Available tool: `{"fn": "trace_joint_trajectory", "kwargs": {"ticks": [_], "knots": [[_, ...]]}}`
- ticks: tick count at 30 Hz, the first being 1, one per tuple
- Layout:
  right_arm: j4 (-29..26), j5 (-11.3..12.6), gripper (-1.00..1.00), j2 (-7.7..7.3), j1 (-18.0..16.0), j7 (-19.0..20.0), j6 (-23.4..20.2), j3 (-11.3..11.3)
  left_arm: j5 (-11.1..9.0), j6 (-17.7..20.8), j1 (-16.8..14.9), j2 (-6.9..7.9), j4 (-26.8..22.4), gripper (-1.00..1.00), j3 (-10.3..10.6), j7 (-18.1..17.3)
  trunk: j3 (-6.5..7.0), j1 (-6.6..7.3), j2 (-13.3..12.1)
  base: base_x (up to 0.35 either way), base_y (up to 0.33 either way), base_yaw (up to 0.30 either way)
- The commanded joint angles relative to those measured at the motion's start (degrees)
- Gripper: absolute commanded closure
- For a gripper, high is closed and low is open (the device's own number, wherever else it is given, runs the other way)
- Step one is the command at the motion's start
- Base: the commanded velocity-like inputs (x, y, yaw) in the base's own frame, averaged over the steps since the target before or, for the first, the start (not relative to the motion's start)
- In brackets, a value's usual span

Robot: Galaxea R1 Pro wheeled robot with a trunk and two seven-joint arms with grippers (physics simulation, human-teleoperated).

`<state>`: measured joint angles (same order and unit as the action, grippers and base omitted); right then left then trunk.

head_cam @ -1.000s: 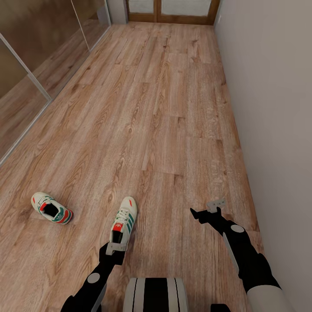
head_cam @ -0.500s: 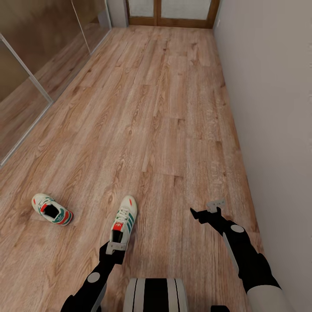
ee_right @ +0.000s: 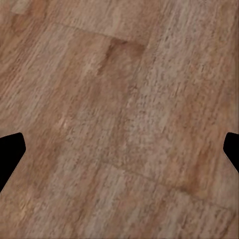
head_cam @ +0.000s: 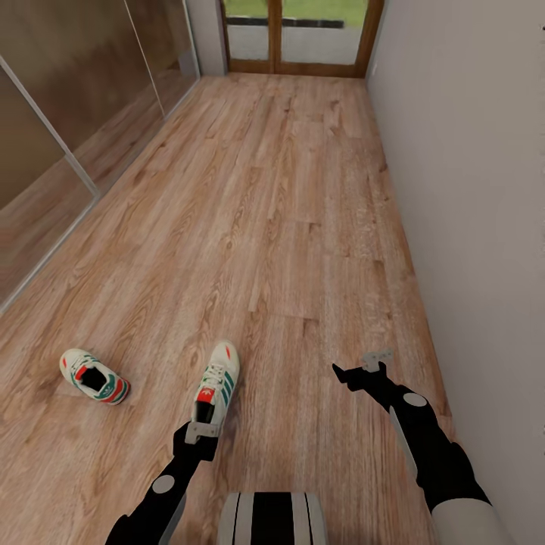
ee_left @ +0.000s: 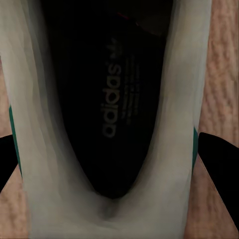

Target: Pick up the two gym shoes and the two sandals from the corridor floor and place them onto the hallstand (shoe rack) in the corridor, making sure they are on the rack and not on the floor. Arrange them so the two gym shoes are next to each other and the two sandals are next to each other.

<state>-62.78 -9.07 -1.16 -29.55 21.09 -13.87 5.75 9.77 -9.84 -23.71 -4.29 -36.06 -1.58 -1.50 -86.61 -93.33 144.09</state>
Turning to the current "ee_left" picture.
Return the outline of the gym shoe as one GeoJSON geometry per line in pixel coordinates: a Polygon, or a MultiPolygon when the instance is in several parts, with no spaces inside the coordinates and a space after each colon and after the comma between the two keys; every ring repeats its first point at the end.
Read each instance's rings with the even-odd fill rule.
{"type": "Polygon", "coordinates": [[[183,239],[212,0],[0,0],[29,239],[183,239]]]}

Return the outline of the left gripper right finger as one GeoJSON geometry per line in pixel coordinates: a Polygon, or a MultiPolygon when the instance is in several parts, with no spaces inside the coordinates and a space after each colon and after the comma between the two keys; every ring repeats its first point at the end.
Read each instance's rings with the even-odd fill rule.
{"type": "Polygon", "coordinates": [[[239,148],[203,132],[198,141],[201,160],[239,231],[239,148]]]}

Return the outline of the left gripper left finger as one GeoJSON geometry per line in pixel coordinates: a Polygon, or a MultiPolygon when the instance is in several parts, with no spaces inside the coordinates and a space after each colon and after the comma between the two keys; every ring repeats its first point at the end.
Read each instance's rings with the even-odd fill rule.
{"type": "Polygon", "coordinates": [[[0,193],[17,165],[13,136],[0,138],[0,193]]]}

